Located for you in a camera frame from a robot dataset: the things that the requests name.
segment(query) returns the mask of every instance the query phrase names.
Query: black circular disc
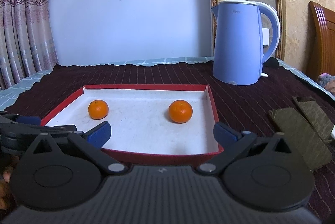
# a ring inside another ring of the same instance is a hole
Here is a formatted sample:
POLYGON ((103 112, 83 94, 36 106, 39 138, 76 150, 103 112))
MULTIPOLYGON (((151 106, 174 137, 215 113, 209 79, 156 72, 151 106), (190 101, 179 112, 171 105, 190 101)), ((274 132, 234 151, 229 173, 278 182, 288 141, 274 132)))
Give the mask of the black circular disc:
POLYGON ((239 201, 257 210, 281 212, 305 205, 314 188, 312 173, 289 154, 252 156, 227 167, 222 180, 239 201))
POLYGON ((59 210, 89 198, 101 181, 99 169, 89 161, 68 155, 35 154, 20 162, 10 187, 19 204, 45 210, 59 210))

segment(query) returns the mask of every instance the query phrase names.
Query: chair backrest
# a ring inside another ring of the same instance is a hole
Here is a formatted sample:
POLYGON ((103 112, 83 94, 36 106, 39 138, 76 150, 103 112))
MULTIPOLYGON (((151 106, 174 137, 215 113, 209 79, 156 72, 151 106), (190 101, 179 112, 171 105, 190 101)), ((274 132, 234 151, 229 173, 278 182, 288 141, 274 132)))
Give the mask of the chair backrest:
POLYGON ((322 73, 335 75, 335 12, 310 1, 316 40, 309 57, 306 75, 317 80, 322 73))

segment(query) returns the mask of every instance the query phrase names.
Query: maroon cloth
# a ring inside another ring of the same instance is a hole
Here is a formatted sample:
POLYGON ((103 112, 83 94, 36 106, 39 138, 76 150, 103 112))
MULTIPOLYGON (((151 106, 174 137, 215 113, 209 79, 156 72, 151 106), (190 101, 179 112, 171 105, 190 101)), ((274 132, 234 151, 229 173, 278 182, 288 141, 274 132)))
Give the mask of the maroon cloth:
MULTIPOLYGON (((231 128, 249 130, 270 137, 275 128, 267 116, 271 109, 294 107, 293 96, 312 96, 335 123, 335 103, 325 93, 284 69, 264 68, 269 75, 254 85, 225 84, 213 77, 213 62, 166 64, 152 67, 125 65, 56 65, 51 74, 22 93, 6 111, 43 118, 66 97, 86 84, 209 84, 219 120, 231 128)), ((314 172, 316 187, 308 208, 319 218, 335 211, 335 162, 314 172)))

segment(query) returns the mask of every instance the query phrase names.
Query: orange fruit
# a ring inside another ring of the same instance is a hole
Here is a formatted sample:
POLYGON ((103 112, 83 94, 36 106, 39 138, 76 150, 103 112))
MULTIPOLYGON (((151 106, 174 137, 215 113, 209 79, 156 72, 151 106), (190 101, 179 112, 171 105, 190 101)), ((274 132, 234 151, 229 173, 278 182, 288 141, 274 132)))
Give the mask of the orange fruit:
POLYGON ((169 106, 169 116, 172 121, 185 123, 192 117, 192 106, 185 100, 176 100, 169 106))
POLYGON ((108 114, 108 105, 103 100, 92 101, 88 106, 88 114, 93 119, 103 119, 108 114))

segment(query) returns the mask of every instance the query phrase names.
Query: person's hand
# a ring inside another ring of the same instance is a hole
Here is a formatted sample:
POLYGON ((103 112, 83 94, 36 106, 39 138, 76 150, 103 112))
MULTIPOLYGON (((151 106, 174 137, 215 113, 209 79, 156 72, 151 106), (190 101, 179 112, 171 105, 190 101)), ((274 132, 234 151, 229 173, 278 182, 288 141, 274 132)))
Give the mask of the person's hand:
POLYGON ((3 180, 0 180, 0 210, 7 210, 11 206, 9 180, 18 161, 18 156, 12 158, 10 165, 3 172, 3 180))

